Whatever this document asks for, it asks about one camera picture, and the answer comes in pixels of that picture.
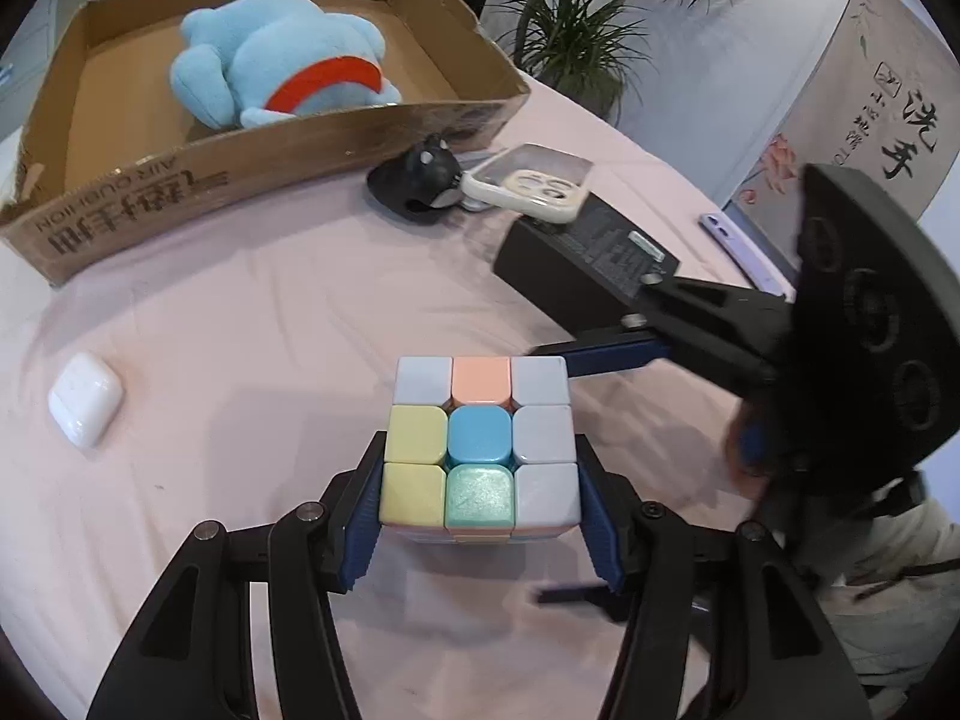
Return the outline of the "person's right hand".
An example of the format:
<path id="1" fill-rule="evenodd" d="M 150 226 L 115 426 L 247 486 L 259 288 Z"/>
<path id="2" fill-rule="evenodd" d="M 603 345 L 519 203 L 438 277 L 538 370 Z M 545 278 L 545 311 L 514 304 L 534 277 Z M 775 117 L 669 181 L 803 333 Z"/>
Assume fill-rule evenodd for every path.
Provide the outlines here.
<path id="1" fill-rule="evenodd" d="M 770 466 L 765 458 L 758 411 L 750 401 L 742 400 L 727 424 L 722 458 L 737 493 L 750 500 L 759 500 L 770 481 Z"/>

